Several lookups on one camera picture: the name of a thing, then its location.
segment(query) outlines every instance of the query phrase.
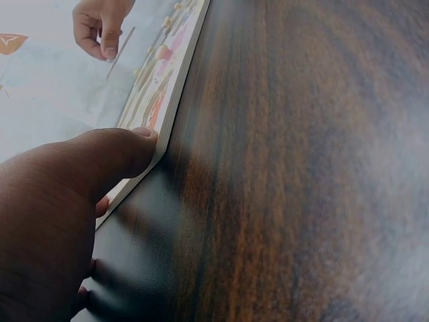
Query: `child's hand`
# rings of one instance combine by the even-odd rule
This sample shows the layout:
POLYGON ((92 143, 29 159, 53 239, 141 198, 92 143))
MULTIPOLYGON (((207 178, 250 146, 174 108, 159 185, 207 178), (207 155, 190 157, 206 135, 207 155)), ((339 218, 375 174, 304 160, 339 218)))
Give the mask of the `child's hand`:
POLYGON ((115 59, 125 17, 135 0, 82 0, 73 11, 74 39, 100 60, 115 59))

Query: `orange leaf illustration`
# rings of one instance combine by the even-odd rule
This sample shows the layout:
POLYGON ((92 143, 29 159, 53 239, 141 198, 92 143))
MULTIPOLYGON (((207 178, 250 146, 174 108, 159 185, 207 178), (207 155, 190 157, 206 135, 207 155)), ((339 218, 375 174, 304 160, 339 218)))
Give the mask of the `orange leaf illustration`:
POLYGON ((21 48, 28 39, 27 36, 15 34, 0 34, 0 54, 11 55, 21 48))

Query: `pink shape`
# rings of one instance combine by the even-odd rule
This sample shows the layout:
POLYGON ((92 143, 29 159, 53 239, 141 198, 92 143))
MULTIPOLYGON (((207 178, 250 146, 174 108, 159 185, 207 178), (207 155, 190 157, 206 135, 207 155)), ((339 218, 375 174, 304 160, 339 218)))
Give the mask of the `pink shape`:
POLYGON ((179 32, 179 33, 176 35, 176 37, 174 38, 174 40, 173 40, 173 44, 172 44, 172 47, 171 47, 171 54, 170 54, 170 57, 168 57, 168 59, 165 59, 165 60, 162 62, 162 65, 161 65, 161 67, 160 67, 160 70, 158 71, 158 74, 161 74, 163 71, 165 71, 165 69, 167 68, 168 63, 171 61, 171 59, 172 59, 172 57, 173 57, 174 53, 176 52, 176 50, 177 50, 177 49, 179 49, 179 48, 180 48, 180 45, 182 44, 182 42, 183 42, 183 38, 184 38, 185 33, 186 33, 186 27, 187 27, 187 26, 185 26, 185 27, 182 29, 182 31, 181 31, 181 32, 179 32))

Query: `wood grain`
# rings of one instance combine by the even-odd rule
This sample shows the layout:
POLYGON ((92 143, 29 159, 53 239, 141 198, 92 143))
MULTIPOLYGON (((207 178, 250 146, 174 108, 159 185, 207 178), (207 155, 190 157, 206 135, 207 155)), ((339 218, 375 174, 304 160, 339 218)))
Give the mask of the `wood grain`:
POLYGON ((212 0, 77 321, 429 320, 429 1, 212 0))

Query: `colorful illustration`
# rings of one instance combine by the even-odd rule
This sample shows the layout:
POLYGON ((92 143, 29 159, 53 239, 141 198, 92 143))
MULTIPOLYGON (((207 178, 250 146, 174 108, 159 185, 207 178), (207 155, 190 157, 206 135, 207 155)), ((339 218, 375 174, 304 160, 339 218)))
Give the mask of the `colorful illustration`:
POLYGON ((180 48, 180 45, 182 44, 185 33, 186 33, 186 26, 174 38, 171 48, 168 48, 166 45, 163 45, 162 47, 160 47, 159 52, 157 52, 157 58, 160 60, 163 60, 163 62, 162 62, 162 65, 160 66, 160 69, 158 70, 158 74, 162 74, 167 68, 168 63, 173 58, 173 55, 180 48))
POLYGON ((164 102, 164 99, 166 97, 168 83, 172 74, 173 71, 170 71, 167 77, 162 81, 160 88, 156 91, 156 93, 152 96, 149 103, 147 104, 147 108, 143 116, 144 126, 149 126, 151 129, 155 128, 155 124, 158 120, 158 115, 160 114, 162 103, 164 102))
POLYGON ((204 3, 205 0, 183 0, 175 4, 172 15, 165 18, 143 67, 137 71, 139 76, 119 122, 120 127, 145 125, 154 128, 159 118, 165 117, 171 99, 168 84, 177 81, 204 3))

